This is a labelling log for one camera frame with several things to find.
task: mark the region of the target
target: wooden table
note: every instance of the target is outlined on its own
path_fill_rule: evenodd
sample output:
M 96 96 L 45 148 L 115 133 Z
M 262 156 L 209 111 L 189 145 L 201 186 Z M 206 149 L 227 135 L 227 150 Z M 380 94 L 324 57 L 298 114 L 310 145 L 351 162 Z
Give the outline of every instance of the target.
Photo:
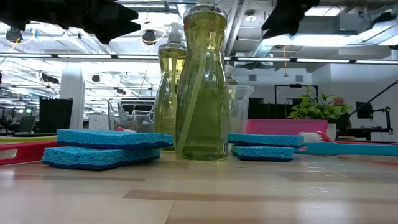
M 395 159 L 178 161 L 104 172 L 0 167 L 3 224 L 397 224 Z

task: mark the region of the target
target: computer monitor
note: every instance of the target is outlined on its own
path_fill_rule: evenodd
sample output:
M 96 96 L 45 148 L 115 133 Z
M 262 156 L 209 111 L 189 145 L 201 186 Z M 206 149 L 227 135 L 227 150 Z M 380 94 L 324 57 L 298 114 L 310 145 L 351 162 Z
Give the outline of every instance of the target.
M 370 103 L 356 102 L 356 116 L 358 119 L 373 119 L 373 107 Z

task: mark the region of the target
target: green dish soap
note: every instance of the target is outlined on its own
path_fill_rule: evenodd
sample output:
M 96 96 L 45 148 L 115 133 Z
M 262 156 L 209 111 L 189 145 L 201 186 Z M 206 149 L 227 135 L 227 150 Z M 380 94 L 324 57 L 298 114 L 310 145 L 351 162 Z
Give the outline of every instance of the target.
M 179 159 L 228 157 L 228 99 L 221 64 L 227 20 L 212 1 L 198 0 L 184 15 L 187 57 L 177 92 L 175 153 Z
M 159 47 L 159 62 L 162 71 L 155 101 L 154 131 L 175 135 L 175 110 L 177 105 L 177 87 L 187 51 L 181 44 L 182 25 L 171 23 L 171 32 L 167 44 Z M 163 148 L 174 152 L 174 147 Z

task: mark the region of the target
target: stack of sponges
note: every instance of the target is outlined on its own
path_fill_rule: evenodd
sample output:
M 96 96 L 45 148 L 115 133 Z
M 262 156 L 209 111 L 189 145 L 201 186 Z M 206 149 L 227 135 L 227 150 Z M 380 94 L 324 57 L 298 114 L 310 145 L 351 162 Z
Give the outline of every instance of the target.
M 107 170 L 158 159 L 161 148 L 173 145 L 166 134 L 108 130 L 58 130 L 57 144 L 47 148 L 43 163 L 64 169 Z
M 303 136 L 229 134 L 228 141 L 235 144 L 234 156 L 250 161 L 291 161 L 294 149 L 304 145 Z

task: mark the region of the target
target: yellow liquid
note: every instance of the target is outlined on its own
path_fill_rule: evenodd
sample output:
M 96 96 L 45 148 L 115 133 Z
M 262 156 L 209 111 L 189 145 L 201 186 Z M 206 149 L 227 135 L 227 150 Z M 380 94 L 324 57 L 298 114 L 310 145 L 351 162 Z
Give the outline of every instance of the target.
M 175 109 L 177 105 L 177 87 L 187 52 L 178 48 L 159 50 L 162 81 L 155 101 L 154 131 L 175 135 Z M 163 148 L 174 151 L 174 147 Z
M 214 12 L 195 12 L 185 17 L 184 26 L 188 52 L 177 94 L 176 156 L 220 161 L 228 156 L 227 88 L 220 55 L 226 19 Z M 192 93 L 197 76 L 201 76 L 201 85 L 194 99 Z M 187 111 L 194 100 L 195 109 L 190 120 Z M 188 132 L 182 133 L 189 120 Z

